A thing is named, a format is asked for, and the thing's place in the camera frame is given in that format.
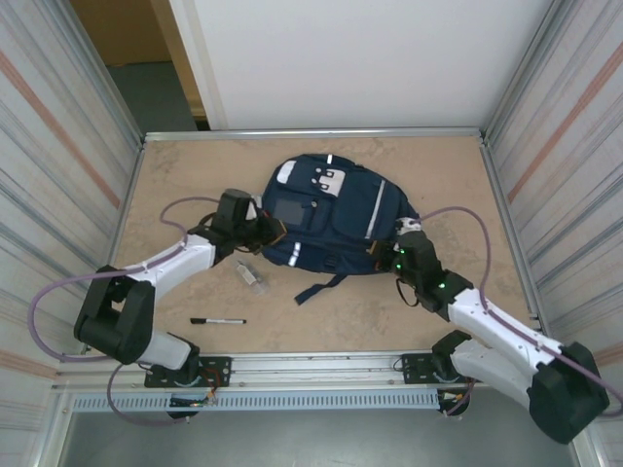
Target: table surface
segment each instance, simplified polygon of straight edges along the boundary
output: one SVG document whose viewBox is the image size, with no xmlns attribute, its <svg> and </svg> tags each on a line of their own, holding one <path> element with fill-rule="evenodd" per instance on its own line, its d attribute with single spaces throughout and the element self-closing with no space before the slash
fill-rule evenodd
<svg viewBox="0 0 623 467">
<path fill-rule="evenodd" d="M 178 240 L 160 211 L 189 196 L 219 198 L 227 188 L 261 194 L 275 167 L 304 153 L 332 153 L 378 171 L 401 187 L 420 214 L 449 205 L 478 212 L 488 226 L 493 266 L 487 296 L 527 323 L 528 313 L 478 142 L 473 137 L 398 137 L 158 141 L 145 157 L 119 247 L 117 267 L 150 258 Z M 193 227 L 216 206 L 189 202 L 169 219 Z M 485 242 L 475 220 L 449 213 L 425 222 L 444 268 L 479 284 Z M 363 351 L 429 348 L 454 326 L 420 306 L 405 306 L 391 274 L 353 276 L 301 306 L 292 300 L 328 274 L 277 267 L 245 257 L 270 290 L 256 296 L 230 259 L 174 288 L 157 304 L 155 325 L 202 352 Z M 244 325 L 191 325 L 190 317 L 244 318 Z"/>
</svg>

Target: doorway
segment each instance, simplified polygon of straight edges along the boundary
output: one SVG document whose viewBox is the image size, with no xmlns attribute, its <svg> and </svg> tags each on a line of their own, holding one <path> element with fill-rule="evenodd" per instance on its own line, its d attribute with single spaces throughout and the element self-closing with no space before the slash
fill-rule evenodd
<svg viewBox="0 0 623 467">
<path fill-rule="evenodd" d="M 209 130 L 168 0 L 70 0 L 142 133 Z"/>
</svg>

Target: marker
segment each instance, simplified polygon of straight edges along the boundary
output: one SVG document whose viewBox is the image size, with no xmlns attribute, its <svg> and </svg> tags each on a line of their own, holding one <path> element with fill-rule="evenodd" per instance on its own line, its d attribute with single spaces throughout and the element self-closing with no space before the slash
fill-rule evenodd
<svg viewBox="0 0 623 467">
<path fill-rule="evenodd" d="M 191 324 L 246 324 L 246 319 L 191 318 Z"/>
</svg>

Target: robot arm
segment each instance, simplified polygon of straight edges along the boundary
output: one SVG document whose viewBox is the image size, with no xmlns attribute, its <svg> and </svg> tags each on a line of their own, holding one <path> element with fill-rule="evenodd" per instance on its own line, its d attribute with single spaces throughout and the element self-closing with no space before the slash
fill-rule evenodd
<svg viewBox="0 0 623 467">
<path fill-rule="evenodd" d="M 236 248 L 258 251 L 285 235 L 283 224 L 261 212 L 252 197 L 240 190 L 226 190 L 216 212 L 205 219 L 211 219 L 211 224 L 200 222 L 190 229 L 183 249 L 169 260 L 141 272 L 92 282 L 74 326 L 76 339 L 121 363 L 160 366 L 181 384 L 193 381 L 199 370 L 199 348 L 153 328 L 155 303 Z M 173 245 L 127 269 L 154 264 L 178 247 Z M 115 269 L 106 266 L 99 271 L 109 270 Z"/>
<path fill-rule="evenodd" d="M 396 245 L 373 245 L 372 254 L 379 259 L 380 269 L 392 271 L 413 288 L 425 309 L 487 345 L 461 331 L 435 344 L 433 360 L 444 378 L 472 377 L 508 395 L 559 443 L 569 443 L 607 408 L 605 390 L 555 356 L 565 355 L 599 375 L 586 347 L 577 342 L 565 346 L 547 338 L 489 301 L 483 306 L 477 288 L 442 269 L 432 242 L 419 228 L 404 232 Z M 543 351 L 544 347 L 552 352 Z"/>
</svg>

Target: backpack pocket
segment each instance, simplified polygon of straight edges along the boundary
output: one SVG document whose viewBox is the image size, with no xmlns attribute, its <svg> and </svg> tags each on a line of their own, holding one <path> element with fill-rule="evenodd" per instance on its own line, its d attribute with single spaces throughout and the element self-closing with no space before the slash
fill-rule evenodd
<svg viewBox="0 0 623 467">
<path fill-rule="evenodd" d="M 275 174 L 275 184 L 292 192 L 336 198 L 347 173 L 343 167 L 314 160 L 286 161 Z"/>
<path fill-rule="evenodd" d="M 315 233 L 324 230 L 332 202 L 326 198 L 290 192 L 280 188 L 265 201 L 271 216 L 285 224 L 288 231 Z"/>
<path fill-rule="evenodd" d="M 395 234 L 399 208 L 400 191 L 393 183 L 368 171 L 354 171 L 347 175 L 331 223 L 356 240 L 389 239 Z"/>
</svg>

